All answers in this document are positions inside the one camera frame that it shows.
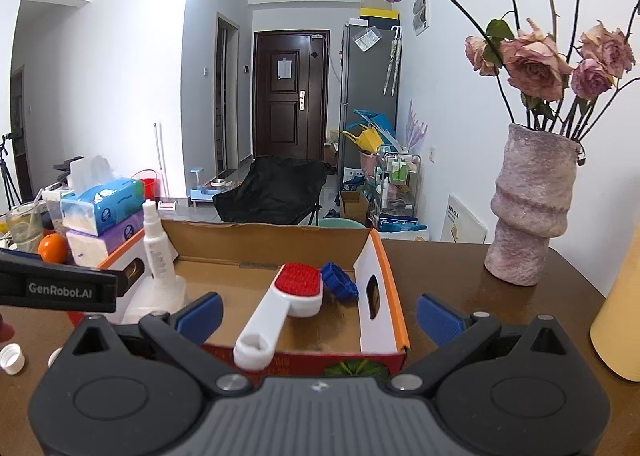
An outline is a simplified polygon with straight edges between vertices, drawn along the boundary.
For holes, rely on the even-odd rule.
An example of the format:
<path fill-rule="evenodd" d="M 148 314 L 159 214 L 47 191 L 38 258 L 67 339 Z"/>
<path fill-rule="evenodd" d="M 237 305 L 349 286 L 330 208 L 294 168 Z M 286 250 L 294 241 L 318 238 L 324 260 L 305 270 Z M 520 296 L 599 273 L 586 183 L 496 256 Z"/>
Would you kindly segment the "large white bottle cap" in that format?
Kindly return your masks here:
<path fill-rule="evenodd" d="M 18 343 L 10 343 L 0 351 L 0 367 L 6 375 L 15 376 L 19 374 L 26 363 L 26 358 L 21 346 Z"/>

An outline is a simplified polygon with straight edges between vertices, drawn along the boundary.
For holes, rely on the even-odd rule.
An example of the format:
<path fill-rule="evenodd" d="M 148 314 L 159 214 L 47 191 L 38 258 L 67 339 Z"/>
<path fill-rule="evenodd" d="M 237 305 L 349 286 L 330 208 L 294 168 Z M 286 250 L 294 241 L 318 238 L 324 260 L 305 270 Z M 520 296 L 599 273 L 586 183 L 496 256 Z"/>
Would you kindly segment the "white plastic bottle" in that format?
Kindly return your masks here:
<path fill-rule="evenodd" d="M 186 280 L 176 273 L 171 243 L 156 204 L 148 199 L 142 209 L 143 245 L 151 274 L 136 284 L 122 324 L 137 323 L 154 311 L 175 313 L 186 304 Z"/>

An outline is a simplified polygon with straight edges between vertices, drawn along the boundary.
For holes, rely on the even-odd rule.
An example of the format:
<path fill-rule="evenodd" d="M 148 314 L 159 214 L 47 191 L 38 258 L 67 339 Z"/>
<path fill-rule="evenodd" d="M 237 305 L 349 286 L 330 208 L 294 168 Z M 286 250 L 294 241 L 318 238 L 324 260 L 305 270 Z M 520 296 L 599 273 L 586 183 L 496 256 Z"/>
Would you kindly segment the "red and white lint brush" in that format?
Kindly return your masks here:
<path fill-rule="evenodd" d="M 246 323 L 233 348 L 239 369 L 259 372 L 271 364 L 288 317 L 306 319 L 320 311 L 323 284 L 320 271 L 303 263 L 285 263 Z"/>

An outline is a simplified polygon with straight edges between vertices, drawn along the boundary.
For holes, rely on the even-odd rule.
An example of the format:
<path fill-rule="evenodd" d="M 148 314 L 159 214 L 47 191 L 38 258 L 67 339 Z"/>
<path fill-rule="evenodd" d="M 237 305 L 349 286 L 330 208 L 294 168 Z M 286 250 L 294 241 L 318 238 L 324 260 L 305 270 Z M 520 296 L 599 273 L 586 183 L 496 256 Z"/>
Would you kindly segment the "blue gear-shaped lid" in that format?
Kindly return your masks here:
<path fill-rule="evenodd" d="M 320 269 L 322 282 L 332 296 L 339 302 L 357 301 L 359 297 L 357 285 L 348 274 L 336 263 L 328 262 Z"/>

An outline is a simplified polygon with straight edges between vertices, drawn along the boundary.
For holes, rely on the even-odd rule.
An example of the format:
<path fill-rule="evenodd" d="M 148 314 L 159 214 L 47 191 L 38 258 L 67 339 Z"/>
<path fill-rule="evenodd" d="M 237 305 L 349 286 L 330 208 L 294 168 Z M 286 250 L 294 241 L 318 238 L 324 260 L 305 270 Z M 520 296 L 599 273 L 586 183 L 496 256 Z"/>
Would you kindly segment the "orange fruit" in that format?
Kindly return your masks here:
<path fill-rule="evenodd" d="M 37 253 L 43 261 L 65 265 L 68 252 L 68 242 L 66 238 L 58 233 L 51 233 L 45 236 L 39 243 Z"/>

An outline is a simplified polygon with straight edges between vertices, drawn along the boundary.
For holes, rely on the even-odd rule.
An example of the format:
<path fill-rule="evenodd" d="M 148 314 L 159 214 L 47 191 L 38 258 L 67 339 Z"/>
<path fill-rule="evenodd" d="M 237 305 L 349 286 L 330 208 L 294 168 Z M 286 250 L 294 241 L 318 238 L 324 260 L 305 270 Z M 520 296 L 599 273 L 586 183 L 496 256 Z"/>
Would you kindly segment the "purple tissue pack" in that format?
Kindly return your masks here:
<path fill-rule="evenodd" d="M 100 236 L 68 231 L 66 239 L 76 265 L 96 268 L 141 229 L 141 224 L 122 223 Z"/>

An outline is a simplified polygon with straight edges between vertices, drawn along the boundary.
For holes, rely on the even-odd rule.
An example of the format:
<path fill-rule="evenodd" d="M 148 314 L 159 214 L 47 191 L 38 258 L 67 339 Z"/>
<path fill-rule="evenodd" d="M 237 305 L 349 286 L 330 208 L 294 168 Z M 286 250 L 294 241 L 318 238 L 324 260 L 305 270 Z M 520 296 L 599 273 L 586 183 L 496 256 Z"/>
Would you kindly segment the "small white bottle cap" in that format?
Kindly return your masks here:
<path fill-rule="evenodd" d="M 61 348 L 55 349 L 51 355 L 48 358 L 48 368 L 51 368 L 51 366 L 54 364 L 56 358 L 58 357 L 58 354 L 60 354 L 62 352 L 63 348 L 61 346 Z"/>

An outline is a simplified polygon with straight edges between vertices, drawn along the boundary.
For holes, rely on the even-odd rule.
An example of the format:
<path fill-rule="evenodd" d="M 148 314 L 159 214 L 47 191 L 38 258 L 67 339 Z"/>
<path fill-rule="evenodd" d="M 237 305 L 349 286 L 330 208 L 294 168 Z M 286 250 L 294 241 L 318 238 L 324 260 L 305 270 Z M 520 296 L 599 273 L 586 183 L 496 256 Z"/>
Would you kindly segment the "clear food container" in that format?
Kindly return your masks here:
<path fill-rule="evenodd" d="M 66 185 L 59 182 L 51 184 L 49 187 L 45 187 L 42 191 L 42 199 L 46 204 L 47 211 L 51 218 L 53 230 L 61 235 L 66 234 L 63 224 L 61 201 L 64 196 L 72 193 L 73 191 L 70 190 L 69 187 L 66 187 Z"/>

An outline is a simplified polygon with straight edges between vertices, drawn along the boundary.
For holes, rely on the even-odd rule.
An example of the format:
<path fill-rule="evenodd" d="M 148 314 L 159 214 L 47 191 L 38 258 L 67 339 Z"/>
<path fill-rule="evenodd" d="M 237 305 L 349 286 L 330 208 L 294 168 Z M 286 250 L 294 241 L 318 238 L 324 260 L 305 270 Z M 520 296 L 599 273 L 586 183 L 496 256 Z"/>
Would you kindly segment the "blue tissue pack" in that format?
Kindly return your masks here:
<path fill-rule="evenodd" d="M 144 201 L 144 187 L 140 180 L 114 179 L 79 195 L 64 196 L 61 199 L 63 227 L 100 236 L 138 213 Z"/>

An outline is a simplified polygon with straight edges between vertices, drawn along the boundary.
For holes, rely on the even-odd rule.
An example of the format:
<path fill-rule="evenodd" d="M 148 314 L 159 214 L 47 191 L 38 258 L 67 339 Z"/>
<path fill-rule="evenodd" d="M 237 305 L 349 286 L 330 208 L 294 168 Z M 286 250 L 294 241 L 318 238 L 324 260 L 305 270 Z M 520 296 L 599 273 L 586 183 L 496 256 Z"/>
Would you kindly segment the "cream yellow thermos jug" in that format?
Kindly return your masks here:
<path fill-rule="evenodd" d="M 639 226 L 603 306 L 590 327 L 590 340 L 602 362 L 631 382 L 640 380 Z"/>

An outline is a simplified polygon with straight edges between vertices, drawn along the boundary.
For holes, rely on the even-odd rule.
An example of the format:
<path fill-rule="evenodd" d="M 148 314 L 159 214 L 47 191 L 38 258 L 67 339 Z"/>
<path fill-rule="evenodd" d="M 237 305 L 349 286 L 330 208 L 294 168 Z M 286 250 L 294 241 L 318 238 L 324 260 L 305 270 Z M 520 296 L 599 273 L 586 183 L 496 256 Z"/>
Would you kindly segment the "black folding chair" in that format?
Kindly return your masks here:
<path fill-rule="evenodd" d="M 225 223 L 296 225 L 319 210 L 325 184 L 321 161 L 262 156 L 239 187 L 214 197 L 214 206 Z"/>

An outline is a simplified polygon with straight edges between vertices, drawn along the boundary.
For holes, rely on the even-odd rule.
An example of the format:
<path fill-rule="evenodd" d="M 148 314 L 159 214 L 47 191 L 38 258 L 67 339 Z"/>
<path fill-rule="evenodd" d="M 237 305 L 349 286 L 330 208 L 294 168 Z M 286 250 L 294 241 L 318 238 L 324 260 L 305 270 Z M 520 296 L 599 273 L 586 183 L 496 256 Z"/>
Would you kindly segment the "yellow watering can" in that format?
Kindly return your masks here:
<path fill-rule="evenodd" d="M 378 153 L 378 149 L 384 144 L 378 131 L 371 126 L 362 126 L 359 135 L 354 135 L 348 130 L 343 130 L 342 135 L 352 141 L 362 153 L 370 155 Z"/>

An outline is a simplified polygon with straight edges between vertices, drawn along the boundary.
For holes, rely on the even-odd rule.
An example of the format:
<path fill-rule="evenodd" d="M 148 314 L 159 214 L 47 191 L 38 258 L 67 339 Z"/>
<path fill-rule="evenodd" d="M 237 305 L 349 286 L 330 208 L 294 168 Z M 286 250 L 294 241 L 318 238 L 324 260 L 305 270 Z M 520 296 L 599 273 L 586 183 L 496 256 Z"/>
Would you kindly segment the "dried pink rose bouquet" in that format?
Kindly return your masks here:
<path fill-rule="evenodd" d="M 526 128 L 556 131 L 557 135 L 578 143 L 596 127 L 625 88 L 639 83 L 639 76 L 624 83 L 626 74 L 637 64 L 631 36 L 634 22 L 639 20 L 639 0 L 634 4 L 626 30 L 619 27 L 609 30 L 598 20 L 579 36 L 582 0 L 575 0 L 570 40 L 564 53 L 558 45 L 560 16 L 555 0 L 548 0 L 550 32 L 540 28 L 532 18 L 526 19 L 527 31 L 516 0 L 511 0 L 511 10 L 484 26 L 460 1 L 449 1 L 480 33 L 465 38 L 465 55 L 478 75 L 497 79 L 511 124 L 516 124 L 516 120 L 501 83 L 501 73 L 520 93 Z M 612 91 L 611 97 L 597 112 L 600 99 L 608 91 Z"/>

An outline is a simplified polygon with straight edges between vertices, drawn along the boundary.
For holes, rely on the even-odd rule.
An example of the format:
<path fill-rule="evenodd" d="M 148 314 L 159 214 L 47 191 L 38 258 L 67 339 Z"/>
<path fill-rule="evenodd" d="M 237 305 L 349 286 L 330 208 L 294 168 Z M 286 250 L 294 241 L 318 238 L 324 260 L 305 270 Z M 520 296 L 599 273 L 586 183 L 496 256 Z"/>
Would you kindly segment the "grey refrigerator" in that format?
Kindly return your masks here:
<path fill-rule="evenodd" d="M 369 23 L 343 28 L 338 182 L 352 178 L 360 168 L 359 150 L 343 133 L 349 126 L 352 133 L 359 130 L 361 117 L 356 110 L 385 115 L 396 130 L 397 94 L 392 94 L 392 84 L 386 94 L 383 89 L 398 21 L 373 18 Z"/>

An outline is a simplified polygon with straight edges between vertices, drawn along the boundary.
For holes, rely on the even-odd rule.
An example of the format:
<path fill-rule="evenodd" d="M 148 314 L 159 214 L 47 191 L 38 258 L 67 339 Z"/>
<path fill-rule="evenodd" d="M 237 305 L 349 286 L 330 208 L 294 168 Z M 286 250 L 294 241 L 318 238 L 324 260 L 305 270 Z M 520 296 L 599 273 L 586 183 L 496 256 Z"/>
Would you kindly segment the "dark brown entrance door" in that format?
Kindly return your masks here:
<path fill-rule="evenodd" d="M 320 161 L 329 95 L 328 30 L 254 34 L 255 156 Z"/>

